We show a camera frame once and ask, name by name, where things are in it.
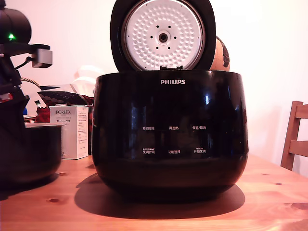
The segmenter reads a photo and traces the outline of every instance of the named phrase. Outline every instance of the wooden chair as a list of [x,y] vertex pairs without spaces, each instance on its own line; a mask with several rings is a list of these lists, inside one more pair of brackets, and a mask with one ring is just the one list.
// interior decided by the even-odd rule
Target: wooden chair
[[301,119],[308,119],[308,104],[292,102],[287,135],[285,137],[281,167],[293,170],[295,155],[308,157],[308,141],[297,141]]

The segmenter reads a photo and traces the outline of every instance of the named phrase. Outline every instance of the box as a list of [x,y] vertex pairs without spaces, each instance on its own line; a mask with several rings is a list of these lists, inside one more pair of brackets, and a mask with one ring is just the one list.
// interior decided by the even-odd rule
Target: box
[[88,107],[50,107],[50,123],[66,124],[62,127],[63,159],[81,159],[89,155],[88,117]]

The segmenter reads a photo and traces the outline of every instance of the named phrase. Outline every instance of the rice cooker lid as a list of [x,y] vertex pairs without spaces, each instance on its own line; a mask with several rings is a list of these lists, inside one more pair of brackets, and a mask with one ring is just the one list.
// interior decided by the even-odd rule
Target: rice cooker lid
[[[130,7],[118,28],[117,44],[111,34],[118,70],[209,69],[216,48],[215,17],[208,0],[202,1],[202,9],[212,14],[198,11],[196,2],[200,1],[141,0]],[[112,19],[111,33],[114,26]],[[126,65],[119,64],[123,59]]]

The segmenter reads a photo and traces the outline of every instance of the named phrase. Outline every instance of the pot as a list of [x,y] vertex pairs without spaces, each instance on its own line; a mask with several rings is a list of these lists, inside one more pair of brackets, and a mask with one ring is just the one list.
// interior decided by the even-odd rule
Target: pot
[[61,127],[26,124],[22,141],[1,131],[0,187],[20,187],[53,175],[61,164]]
[[217,196],[237,182],[248,158],[242,77],[203,70],[99,77],[92,157],[100,178],[127,198]]

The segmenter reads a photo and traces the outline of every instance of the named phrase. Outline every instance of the table surface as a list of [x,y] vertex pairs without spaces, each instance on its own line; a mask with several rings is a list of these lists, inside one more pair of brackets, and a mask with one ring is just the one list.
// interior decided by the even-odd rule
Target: table surface
[[63,160],[50,184],[0,198],[2,231],[308,231],[308,179],[250,155],[218,199],[136,204],[97,176],[92,157]]

